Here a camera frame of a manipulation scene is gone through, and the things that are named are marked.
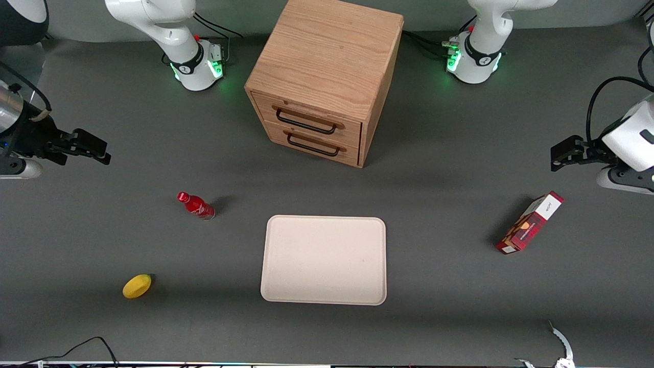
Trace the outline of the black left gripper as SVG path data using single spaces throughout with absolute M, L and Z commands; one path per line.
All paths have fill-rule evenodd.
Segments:
M 556 172 L 568 165 L 590 165 L 604 163 L 618 166 L 620 159 L 601 139 L 584 141 L 579 135 L 572 135 L 550 149 L 550 170 Z

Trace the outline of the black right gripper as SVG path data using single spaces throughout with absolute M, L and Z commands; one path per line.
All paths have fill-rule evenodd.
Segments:
M 68 156 L 92 158 L 103 165 L 109 165 L 111 155 L 107 153 L 107 142 L 83 129 L 75 129 L 75 146 L 68 133 L 57 128 L 52 118 L 39 122 L 20 118 L 2 132 L 2 155 L 37 157 L 65 165 Z

